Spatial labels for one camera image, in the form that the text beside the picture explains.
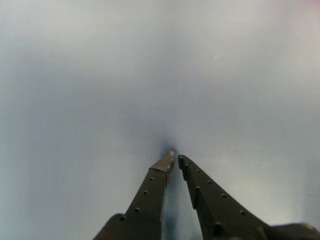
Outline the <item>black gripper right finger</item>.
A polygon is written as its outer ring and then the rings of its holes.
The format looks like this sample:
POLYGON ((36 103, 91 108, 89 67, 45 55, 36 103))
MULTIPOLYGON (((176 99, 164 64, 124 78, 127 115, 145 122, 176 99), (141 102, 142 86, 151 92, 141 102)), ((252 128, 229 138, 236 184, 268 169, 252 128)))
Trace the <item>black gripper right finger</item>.
POLYGON ((268 225, 239 204, 194 161, 178 156, 204 240, 266 240, 268 225))

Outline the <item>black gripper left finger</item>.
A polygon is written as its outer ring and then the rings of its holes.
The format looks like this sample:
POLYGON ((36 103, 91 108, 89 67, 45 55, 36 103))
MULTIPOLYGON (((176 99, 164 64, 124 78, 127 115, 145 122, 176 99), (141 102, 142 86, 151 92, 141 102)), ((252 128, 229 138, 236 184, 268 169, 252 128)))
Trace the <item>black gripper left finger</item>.
POLYGON ((160 240, 164 200, 174 169, 175 153, 170 150, 148 172, 125 213, 112 216, 95 240, 160 240))

